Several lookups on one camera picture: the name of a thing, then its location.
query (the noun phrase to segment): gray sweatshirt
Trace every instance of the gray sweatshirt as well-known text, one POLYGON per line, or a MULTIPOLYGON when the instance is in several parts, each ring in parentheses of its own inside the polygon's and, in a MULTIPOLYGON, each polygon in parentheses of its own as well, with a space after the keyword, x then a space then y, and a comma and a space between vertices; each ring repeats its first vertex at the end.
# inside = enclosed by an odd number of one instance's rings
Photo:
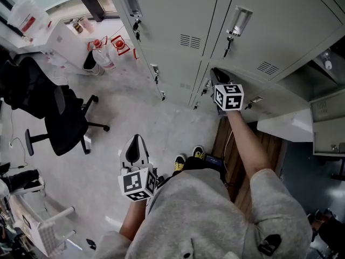
POLYGON ((311 227, 275 173, 257 172, 250 189, 248 222, 230 201, 217 171, 183 171, 157 191, 133 242, 110 231, 93 258, 305 258, 311 227), (272 234, 280 235, 281 244, 268 257, 258 245, 272 234))

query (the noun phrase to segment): locker vent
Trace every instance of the locker vent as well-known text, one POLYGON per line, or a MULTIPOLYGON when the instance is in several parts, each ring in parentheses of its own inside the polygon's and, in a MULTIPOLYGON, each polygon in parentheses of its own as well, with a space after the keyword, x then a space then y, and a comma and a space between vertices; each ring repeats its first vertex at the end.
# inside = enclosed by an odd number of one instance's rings
POLYGON ((267 62, 261 63, 257 69, 269 75, 273 75, 279 70, 279 68, 267 62))
POLYGON ((326 117, 327 116, 327 106, 326 106, 326 101, 320 101, 316 103, 316 109, 318 111, 318 116, 319 117, 326 117))
POLYGON ((200 48, 200 38, 191 37, 187 35, 180 35, 180 44, 183 46, 192 47, 194 49, 200 48))
POLYGON ((180 84, 181 88, 185 88, 185 89, 190 89, 190 85, 189 84, 180 84))

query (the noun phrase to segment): wooden floor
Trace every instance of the wooden floor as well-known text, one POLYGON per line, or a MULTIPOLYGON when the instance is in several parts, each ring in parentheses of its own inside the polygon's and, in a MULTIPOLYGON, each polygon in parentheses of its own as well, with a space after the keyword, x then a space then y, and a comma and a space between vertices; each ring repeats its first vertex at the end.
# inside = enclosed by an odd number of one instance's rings
MULTIPOLYGON (((223 158, 227 167, 225 175, 228 186, 230 200, 245 214, 249 219, 251 215, 251 195, 249 189, 249 179, 245 173, 241 157, 238 154, 234 137, 231 138, 226 146, 231 133, 231 127, 227 118, 221 118, 218 126, 215 143, 213 145, 212 155, 223 158)), ((266 149, 268 157, 271 160, 273 169, 277 166, 277 161, 281 149, 282 139, 273 135, 256 131, 256 136, 266 149)))

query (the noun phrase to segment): yellow shoe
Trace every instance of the yellow shoe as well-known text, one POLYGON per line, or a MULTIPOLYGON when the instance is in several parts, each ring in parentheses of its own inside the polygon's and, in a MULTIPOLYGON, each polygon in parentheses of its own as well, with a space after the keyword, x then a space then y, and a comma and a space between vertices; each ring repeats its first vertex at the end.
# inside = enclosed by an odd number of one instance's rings
POLYGON ((202 146, 196 146, 193 150, 193 156, 195 158, 200 158, 201 160, 204 160, 205 158, 205 152, 202 146))
POLYGON ((179 154, 175 159, 175 171, 182 171, 185 163, 185 156, 179 154))

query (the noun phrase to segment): red label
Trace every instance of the red label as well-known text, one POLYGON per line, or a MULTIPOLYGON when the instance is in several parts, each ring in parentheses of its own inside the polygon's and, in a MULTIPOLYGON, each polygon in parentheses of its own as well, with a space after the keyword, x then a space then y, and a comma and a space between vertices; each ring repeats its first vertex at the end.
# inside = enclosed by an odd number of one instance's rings
POLYGON ((36 18, 34 18, 33 16, 31 16, 31 18, 29 19, 29 21, 25 24, 25 26, 22 28, 22 32, 26 32, 32 25, 33 22, 35 22, 36 18))

